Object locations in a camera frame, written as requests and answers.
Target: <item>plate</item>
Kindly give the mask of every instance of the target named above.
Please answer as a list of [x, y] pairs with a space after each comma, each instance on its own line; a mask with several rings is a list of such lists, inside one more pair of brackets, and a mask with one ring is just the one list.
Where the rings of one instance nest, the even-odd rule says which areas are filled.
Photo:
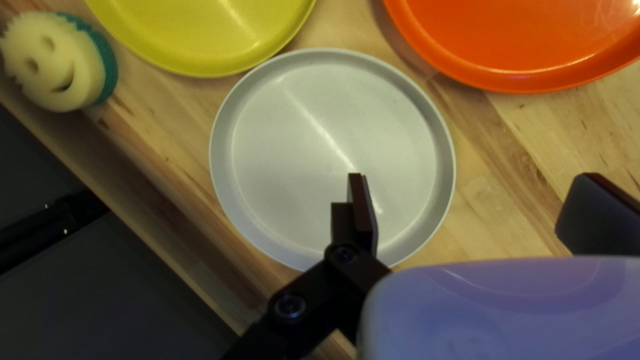
[[640, 57], [640, 0], [384, 0], [427, 62], [485, 90], [588, 83]]
[[237, 230], [306, 270], [331, 241], [330, 203], [367, 176], [378, 258], [392, 266], [429, 240], [453, 194], [449, 131], [426, 94], [372, 56], [304, 49], [243, 77], [211, 131], [211, 178]]
[[316, 0], [86, 0], [104, 27], [171, 72], [216, 78], [272, 57]]

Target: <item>screw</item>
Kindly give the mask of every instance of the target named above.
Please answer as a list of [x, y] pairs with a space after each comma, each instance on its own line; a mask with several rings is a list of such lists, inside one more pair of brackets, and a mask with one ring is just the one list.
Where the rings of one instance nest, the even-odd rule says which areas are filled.
[[281, 318], [295, 319], [305, 312], [305, 299], [295, 294], [284, 294], [274, 306], [275, 313]]
[[358, 252], [350, 246], [337, 247], [332, 252], [333, 258], [339, 263], [350, 263], [358, 255]]

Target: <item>white plate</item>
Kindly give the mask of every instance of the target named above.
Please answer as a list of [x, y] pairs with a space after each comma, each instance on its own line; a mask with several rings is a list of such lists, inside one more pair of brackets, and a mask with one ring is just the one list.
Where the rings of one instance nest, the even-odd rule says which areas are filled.
[[209, 165], [238, 231], [298, 270], [322, 259], [330, 203], [346, 201], [348, 173], [367, 176], [388, 266], [438, 229], [455, 182], [451, 136], [426, 94], [390, 65], [342, 49], [293, 51], [243, 77], [216, 116]]

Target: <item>plate rim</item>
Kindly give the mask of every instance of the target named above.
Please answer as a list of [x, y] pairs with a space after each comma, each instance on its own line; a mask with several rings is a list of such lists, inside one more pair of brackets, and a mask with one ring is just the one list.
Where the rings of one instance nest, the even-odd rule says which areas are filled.
[[361, 60], [366, 60], [370, 63], [375, 64], [376, 66], [380, 66], [383, 67], [384, 69], [387, 69], [389, 71], [391, 71], [395, 76], [397, 76], [403, 83], [406, 83], [407, 85], [409, 85], [410, 87], [412, 87], [417, 94], [420, 95], [421, 100], [423, 100], [432, 110], [433, 113], [436, 115], [436, 119], [437, 119], [437, 123], [440, 125], [440, 127], [442, 128], [442, 132], [444, 134], [444, 138], [446, 139], [446, 151], [448, 154], [451, 155], [451, 183], [450, 184], [445, 184], [443, 187], [443, 190], [448, 192], [448, 196], [447, 196], [447, 202], [446, 202], [446, 207], [444, 208], [444, 210], [442, 211], [442, 215], [440, 216], [440, 219], [438, 220], [438, 223], [436, 224], [436, 226], [434, 226], [433, 230], [431, 231], [431, 233], [429, 234], [429, 236], [427, 236], [425, 238], [425, 240], [423, 242], [420, 243], [419, 246], [417, 246], [415, 249], [413, 249], [411, 252], [409, 252], [408, 254], [404, 255], [401, 259], [395, 261], [394, 263], [392, 263], [389, 266], [395, 266], [397, 264], [402, 263], [404, 260], [410, 258], [412, 255], [414, 255], [416, 252], [418, 252], [423, 246], [425, 246], [425, 244], [427, 244], [427, 242], [429, 242], [429, 240], [435, 235], [435, 233], [439, 230], [440, 226], [442, 225], [442, 223], [444, 222], [449, 209], [451, 207], [451, 203], [454, 197], [454, 193], [455, 193], [455, 186], [456, 186], [456, 177], [457, 177], [457, 169], [456, 169], [456, 153], [455, 153], [455, 148], [453, 146], [453, 139], [451, 137], [451, 132], [449, 131], [449, 128], [447, 126], [446, 121], [444, 120], [442, 114], [440, 113], [440, 110], [438, 109], [438, 107], [435, 105], [435, 103], [431, 100], [431, 98], [426, 94], [426, 92], [418, 85], [416, 84], [416, 82], [414, 82], [414, 80], [412, 80], [411, 78], [409, 78], [405, 73], [401, 72], [399, 69], [395, 68], [394, 66], [392, 66], [391, 64], [388, 64], [386, 62], [384, 62], [381, 59], [378, 59], [374, 56], [368, 55], [368, 54], [364, 54], [364, 53], [360, 53], [358, 51], [352, 51], [352, 50], [347, 50], [347, 49], [340, 49], [340, 48], [334, 48], [334, 47], [313, 47], [313, 48], [308, 48], [308, 49], [298, 49], [295, 51], [290, 51], [288, 53], [284, 53], [278, 56], [275, 56], [274, 58], [269, 59], [268, 61], [265, 61], [264, 63], [261, 63], [259, 66], [255, 67], [254, 69], [252, 69], [251, 71], [249, 71], [246, 75], [244, 75], [231, 89], [231, 91], [229, 91], [229, 93], [227, 94], [227, 96], [225, 97], [224, 101], [220, 104], [220, 107], [218, 108], [218, 111], [216, 113], [213, 125], [211, 127], [211, 133], [209, 136], [209, 148], [208, 148], [208, 156], [209, 156], [209, 175], [211, 177], [211, 182], [216, 194], [216, 198], [225, 214], [225, 216], [228, 218], [230, 224], [234, 227], [234, 229], [242, 236], [242, 238], [247, 241], [249, 244], [253, 245], [255, 248], [257, 248], [258, 250], [260, 250], [263, 254], [267, 255], [268, 257], [270, 257], [271, 259], [274, 259], [275, 261], [289, 266], [291, 268], [294, 268], [296, 270], [300, 270], [300, 271], [305, 271], [306, 269], [308, 269], [309, 267], [312, 266], [309, 265], [307, 267], [305, 266], [298, 266], [298, 265], [293, 265], [293, 261], [284, 261], [282, 259], [278, 259], [276, 258], [276, 256], [270, 254], [269, 252], [265, 251], [263, 249], [263, 247], [257, 245], [254, 241], [252, 241], [249, 237], [247, 237], [242, 230], [240, 230], [240, 228], [238, 228], [238, 226], [236, 226], [236, 224], [234, 223], [234, 221], [229, 217], [228, 215], [228, 211], [225, 208], [229, 208], [229, 206], [226, 206], [223, 204], [223, 201], [221, 200], [220, 197], [220, 193], [219, 193], [219, 186], [216, 186], [216, 176], [214, 175], [213, 169], [214, 169], [214, 165], [213, 165], [213, 140], [214, 140], [214, 132], [216, 130], [216, 125], [219, 124], [218, 120], [220, 117], [220, 114], [223, 110], [223, 108], [225, 107], [225, 105], [227, 104], [227, 102], [230, 100], [230, 98], [233, 96], [233, 94], [235, 93], [236, 89], [239, 88], [240, 86], [242, 86], [242, 84], [247, 81], [247, 79], [251, 79], [252, 75], [258, 71], [261, 71], [262, 68], [269, 66], [270, 64], [276, 62], [276, 61], [281, 61], [282, 59], [285, 58], [289, 58], [292, 56], [297, 56], [297, 55], [301, 55], [301, 54], [308, 54], [308, 53], [339, 53], [339, 54], [345, 54], [348, 56], [354, 56], [356, 58], [360, 58]]

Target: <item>sponge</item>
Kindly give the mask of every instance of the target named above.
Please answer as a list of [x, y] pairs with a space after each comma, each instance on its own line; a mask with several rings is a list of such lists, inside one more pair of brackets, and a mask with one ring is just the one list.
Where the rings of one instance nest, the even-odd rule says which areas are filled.
[[75, 15], [27, 12], [0, 38], [4, 69], [37, 105], [71, 111], [106, 100], [118, 67], [107, 40]]

